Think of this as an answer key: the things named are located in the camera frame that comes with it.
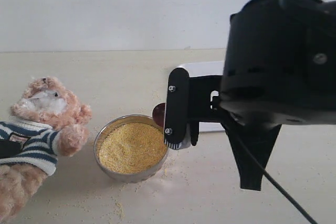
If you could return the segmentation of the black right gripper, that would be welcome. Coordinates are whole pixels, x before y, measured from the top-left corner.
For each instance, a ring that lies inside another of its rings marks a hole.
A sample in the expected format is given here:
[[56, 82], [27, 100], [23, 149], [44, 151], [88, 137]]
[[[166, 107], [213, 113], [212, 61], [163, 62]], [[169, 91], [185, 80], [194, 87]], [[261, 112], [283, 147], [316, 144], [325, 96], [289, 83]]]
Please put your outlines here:
[[230, 17], [221, 105], [245, 122], [335, 123], [335, 2], [250, 0]]

